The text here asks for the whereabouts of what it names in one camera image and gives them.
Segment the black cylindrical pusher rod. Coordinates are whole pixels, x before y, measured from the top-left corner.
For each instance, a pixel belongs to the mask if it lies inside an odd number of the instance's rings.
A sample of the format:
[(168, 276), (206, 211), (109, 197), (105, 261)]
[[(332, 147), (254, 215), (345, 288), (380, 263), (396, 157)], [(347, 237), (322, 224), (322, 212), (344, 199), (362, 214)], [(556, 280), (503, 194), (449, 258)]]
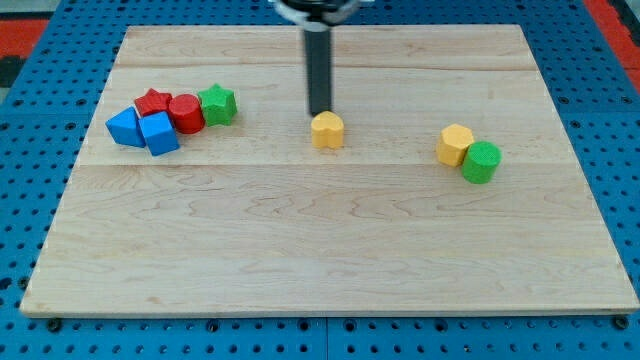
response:
[(304, 46), (308, 108), (309, 113), (315, 116), (332, 109), (333, 56), (330, 28), (319, 22), (305, 25)]

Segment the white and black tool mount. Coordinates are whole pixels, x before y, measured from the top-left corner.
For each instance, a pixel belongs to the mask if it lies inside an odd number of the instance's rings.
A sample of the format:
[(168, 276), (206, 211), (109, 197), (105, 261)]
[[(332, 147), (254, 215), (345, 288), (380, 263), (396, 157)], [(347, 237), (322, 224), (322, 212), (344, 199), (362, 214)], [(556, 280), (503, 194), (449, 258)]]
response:
[(273, 0), (283, 18), (298, 24), (340, 25), (361, 7), (360, 0)]

